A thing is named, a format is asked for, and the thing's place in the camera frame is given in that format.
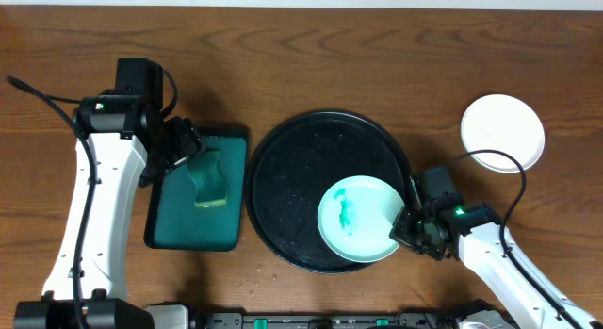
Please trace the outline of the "green yellow sponge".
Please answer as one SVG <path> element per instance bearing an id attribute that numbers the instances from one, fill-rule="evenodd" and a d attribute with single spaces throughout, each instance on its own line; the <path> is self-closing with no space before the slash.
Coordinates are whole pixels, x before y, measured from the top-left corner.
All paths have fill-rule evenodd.
<path id="1" fill-rule="evenodd" d="M 219 151 L 208 151 L 187 164 L 189 178 L 195 187 L 194 205 L 197 208 L 226 204 L 228 188 L 220 174 L 219 164 Z"/>

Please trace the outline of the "mint green plate front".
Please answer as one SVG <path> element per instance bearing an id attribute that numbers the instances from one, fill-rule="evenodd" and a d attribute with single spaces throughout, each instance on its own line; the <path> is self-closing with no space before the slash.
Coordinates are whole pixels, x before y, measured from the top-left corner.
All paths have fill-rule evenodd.
<path id="1" fill-rule="evenodd" d="M 404 207 L 400 194 L 383 180 L 351 176 L 323 194 L 317 212 L 318 231 L 340 257 L 356 263 L 377 262 L 399 248 L 389 234 Z"/>

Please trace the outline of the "white pink plate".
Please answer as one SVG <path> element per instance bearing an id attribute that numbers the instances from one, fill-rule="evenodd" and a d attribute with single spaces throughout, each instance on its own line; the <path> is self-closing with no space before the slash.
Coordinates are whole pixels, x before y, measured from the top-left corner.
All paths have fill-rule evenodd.
<path id="1" fill-rule="evenodd" d="M 544 126 L 523 101 L 506 94 L 475 100 L 461 119 L 466 151 L 483 167 L 499 173 L 527 170 L 540 159 L 546 144 Z"/>

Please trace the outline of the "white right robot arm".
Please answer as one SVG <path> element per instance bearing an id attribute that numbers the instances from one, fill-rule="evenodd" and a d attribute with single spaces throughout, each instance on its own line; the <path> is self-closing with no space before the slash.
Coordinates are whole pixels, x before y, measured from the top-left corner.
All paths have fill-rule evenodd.
<path id="1" fill-rule="evenodd" d="M 405 206 L 390 238 L 436 261 L 455 259 L 489 287 L 521 328 L 600 328 L 588 311 L 567 298 L 519 248 L 486 204 Z"/>

